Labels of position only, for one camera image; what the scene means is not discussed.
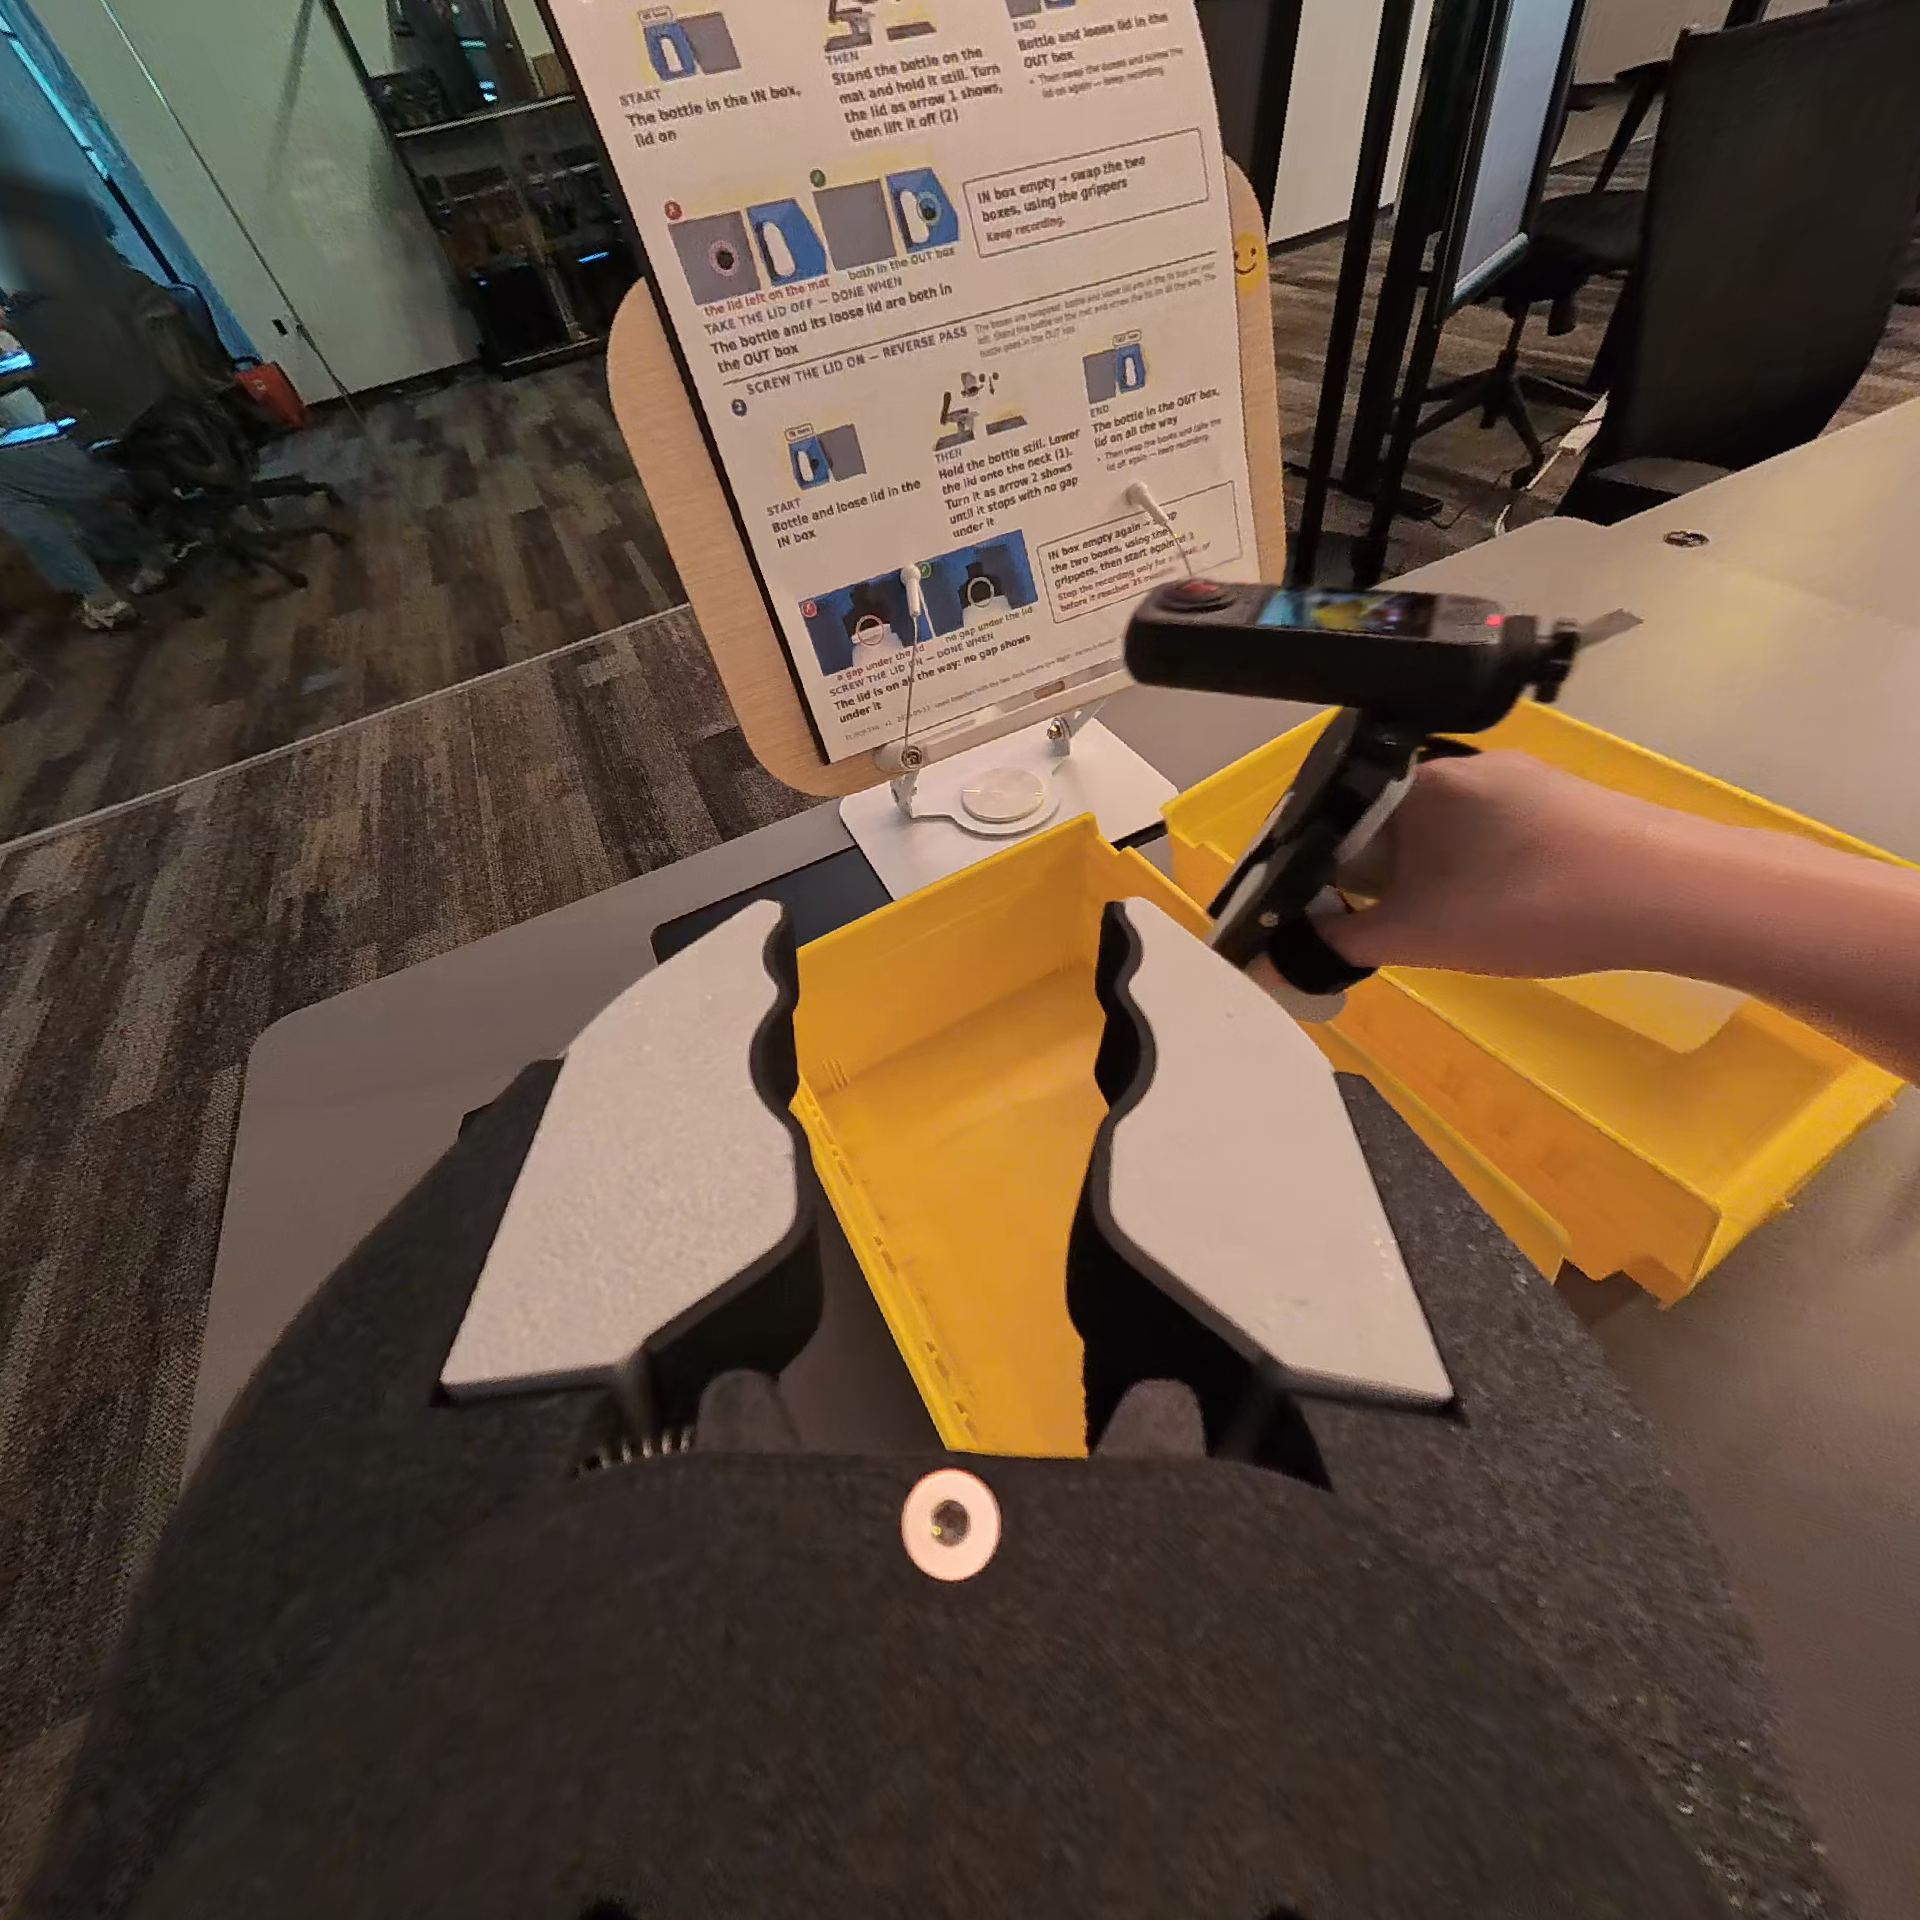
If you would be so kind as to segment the metal stand bracket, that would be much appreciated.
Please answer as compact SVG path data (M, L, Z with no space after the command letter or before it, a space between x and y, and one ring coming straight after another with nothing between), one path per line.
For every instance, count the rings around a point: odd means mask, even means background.
M961 786L991 768L1042 772L1053 808L1043 818L1013 833L979 831L961 818ZM959 826L975 838L1016 838L1073 813L1152 815L1163 805L1163 776L1119 738L1100 718L1100 704L1050 712L1031 725L981 725L971 732L915 736L886 758L891 792L898 815Z

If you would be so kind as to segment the dark glass cabinet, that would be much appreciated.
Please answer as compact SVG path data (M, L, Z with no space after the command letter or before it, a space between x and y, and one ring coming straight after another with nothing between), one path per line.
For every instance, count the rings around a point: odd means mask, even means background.
M637 256L540 2L337 2L371 112L433 227L488 371L604 348Z

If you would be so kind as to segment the yellow plastic bin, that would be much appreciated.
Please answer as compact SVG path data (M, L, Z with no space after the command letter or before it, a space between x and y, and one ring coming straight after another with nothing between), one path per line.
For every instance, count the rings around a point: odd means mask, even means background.
M1518 1249L1690 1296L1894 1103L1898 1077L1724 990L1650 972L1386 969L1314 1026Z
M798 949L792 1109L953 1453L1086 1455L1068 1240L1108 1114L1092 976L1112 899L1207 928L1079 815Z

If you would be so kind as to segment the black panel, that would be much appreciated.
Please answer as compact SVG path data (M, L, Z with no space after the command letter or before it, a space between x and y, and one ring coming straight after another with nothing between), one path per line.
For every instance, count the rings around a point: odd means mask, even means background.
M1915 2L1684 36L1607 410L1557 515L1615 525L1816 440L1884 340L1915 221Z

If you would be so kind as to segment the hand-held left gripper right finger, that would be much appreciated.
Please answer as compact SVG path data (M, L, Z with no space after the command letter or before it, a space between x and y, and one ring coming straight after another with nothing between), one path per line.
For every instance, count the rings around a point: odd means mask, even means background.
M1454 1387L1330 1060L1145 899L1100 909L1096 1127L1068 1240L1086 1450L1185 1388L1207 1455L1314 1455L1310 1403L1453 1417Z

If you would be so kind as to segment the white paper sign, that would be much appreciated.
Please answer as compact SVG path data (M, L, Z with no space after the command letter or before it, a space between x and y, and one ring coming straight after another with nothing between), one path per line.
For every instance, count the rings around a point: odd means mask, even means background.
M1150 588L1259 574L1196 2L548 20L828 761L1096 681Z

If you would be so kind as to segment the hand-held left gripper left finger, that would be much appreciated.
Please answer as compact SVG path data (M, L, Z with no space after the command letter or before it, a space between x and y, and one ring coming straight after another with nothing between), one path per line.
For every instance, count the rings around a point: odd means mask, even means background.
M822 1189L792 1113L798 963L755 899L565 1049L439 1371L450 1403L587 1388L637 1450L824 1316Z

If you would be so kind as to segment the black framed whiteboard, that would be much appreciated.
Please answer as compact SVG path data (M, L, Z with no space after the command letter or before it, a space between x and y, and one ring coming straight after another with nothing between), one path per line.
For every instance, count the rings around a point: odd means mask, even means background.
M1436 354L1447 321L1494 291L1528 251L1587 5L1428 5L1389 251L1373 280L1416 10L1416 2L1380 5L1312 444L1299 471L1290 584L1383 577L1394 520L1438 511L1403 488L1423 434L1478 414L1518 434L1527 450L1513 474L1518 488L1545 464L1518 371L1523 320L1510 324L1506 348L1487 371L1436 380Z

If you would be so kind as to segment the person's right forearm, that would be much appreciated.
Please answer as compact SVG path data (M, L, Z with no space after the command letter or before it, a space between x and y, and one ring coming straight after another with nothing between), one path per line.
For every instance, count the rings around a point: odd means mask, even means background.
M1916 871L1641 809L1554 855L1575 972L1668 972L1767 1002L1916 1082Z

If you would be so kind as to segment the black office chair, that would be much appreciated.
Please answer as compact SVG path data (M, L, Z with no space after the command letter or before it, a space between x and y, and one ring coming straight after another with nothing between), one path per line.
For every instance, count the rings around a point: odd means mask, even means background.
M1645 116L1662 96L1668 59L1650 59L1620 75L1628 86L1622 116L1607 144L1598 177L1587 192L1541 197L1528 221L1523 256L1506 269L1474 301L1494 301L1510 321L1506 340L1491 368L1444 380L1427 388L1418 440L1463 420L1478 415L1480 430L1510 424L1527 461L1513 471L1510 488L1531 488L1550 464L1550 450L1535 428L1528 403L1550 398L1580 408L1604 405L1607 373L1611 371L1611 344L1604 343L1590 373L1568 384L1557 376L1520 371L1523 330L1535 308L1550 310L1550 333L1568 333L1580 313L1578 301L1598 276L1625 280L1637 263L1645 220L1644 189L1615 189L1611 177Z
M102 455L129 485L132 505L165 544L156 589L180 607L206 609L203 580L215 571L309 588L293 555L306 540L350 541L337 522L342 494L299 471L266 474L259 408L246 388L225 397L170 397L148 408Z

